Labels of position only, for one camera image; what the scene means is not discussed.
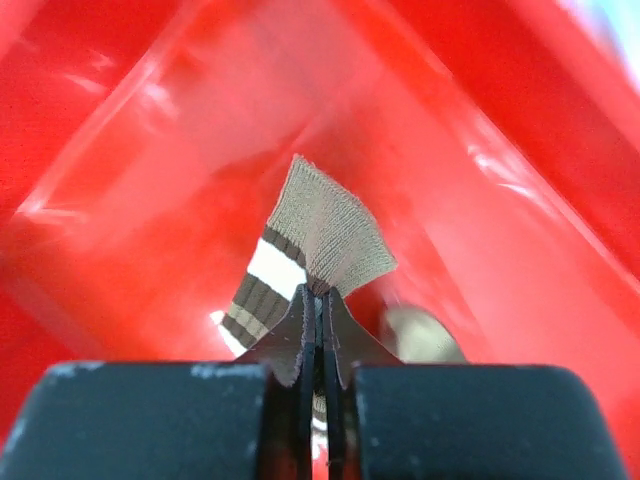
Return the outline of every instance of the red plastic bin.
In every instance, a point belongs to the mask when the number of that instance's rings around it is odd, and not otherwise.
[[[398,258],[349,298],[359,321],[411,303],[472,361],[570,368],[640,478],[640,102],[555,4],[0,18],[0,431],[58,360],[232,358],[213,319],[299,152]]]

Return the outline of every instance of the white stripe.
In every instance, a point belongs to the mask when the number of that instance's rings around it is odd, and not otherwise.
[[[247,272],[259,278],[287,300],[293,298],[298,285],[307,282],[304,268],[263,239],[258,240],[258,246],[249,262]]]
[[[227,345],[227,347],[229,347],[229,350],[231,350],[231,353],[233,353],[236,358],[247,351],[247,349],[242,346],[242,344],[236,339],[236,337],[231,335],[231,332],[227,330],[224,325],[218,325],[218,331],[220,332],[222,340]]]
[[[327,422],[318,420],[316,417],[311,417],[311,425],[316,427],[318,430],[322,430],[323,432],[327,431]]]

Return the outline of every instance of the red surface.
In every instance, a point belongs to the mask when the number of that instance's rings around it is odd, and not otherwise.
[[[398,258],[350,297],[363,324],[413,303],[474,361],[569,367],[640,476],[637,99],[546,2],[391,3],[182,10],[80,129],[104,97],[66,110],[70,88],[0,89],[1,168],[35,182],[4,204],[30,191],[0,231],[7,292],[84,356],[230,358],[209,314],[299,152]],[[11,58],[0,82],[38,70]]]
[[[75,355],[0,293],[0,445],[26,392],[52,363]]]
[[[149,48],[178,2],[0,4],[0,221]]]

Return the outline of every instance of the striped sock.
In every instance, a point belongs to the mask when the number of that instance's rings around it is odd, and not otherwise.
[[[222,326],[250,348],[282,318],[299,284],[346,297],[395,266],[360,200],[296,155]]]

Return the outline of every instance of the brown stripe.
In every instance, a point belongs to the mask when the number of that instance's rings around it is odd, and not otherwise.
[[[298,246],[291,243],[291,241],[287,237],[280,234],[280,232],[278,232],[277,230],[274,230],[270,226],[266,225],[264,227],[264,231],[262,232],[262,239],[265,242],[269,242],[282,253],[284,253],[287,258],[296,262],[298,266],[302,268],[305,267],[306,262],[302,250],[300,250]]]
[[[317,297],[324,295],[331,288],[331,285],[329,285],[327,282],[314,277],[313,275],[309,275],[309,272],[307,272],[307,286]]]
[[[247,330],[247,332],[258,340],[264,337],[268,332],[264,323],[235,303],[232,303],[231,308],[229,308],[229,316],[231,318],[235,318],[238,323]]]
[[[271,287],[264,283],[262,280],[247,273],[245,280],[242,281],[240,289],[235,297],[233,297],[233,303],[243,307],[249,313],[253,314],[257,319],[261,319],[257,314],[258,309],[262,303],[262,299],[272,292]]]
[[[237,311],[233,309],[233,305],[245,310],[250,314],[257,324],[264,326],[265,330],[273,328],[280,321],[289,308],[289,301],[262,280],[247,273],[242,279],[240,288],[233,297],[233,303],[229,310],[229,315],[223,320],[224,326],[243,346],[252,346],[261,336],[257,336],[256,332],[265,332],[259,328],[259,325],[252,325],[246,328],[242,319],[236,320]]]
[[[235,318],[225,315],[222,319],[222,326],[226,328],[233,338],[240,342],[244,348],[250,348],[256,343],[256,339],[249,335],[249,332],[238,323]]]

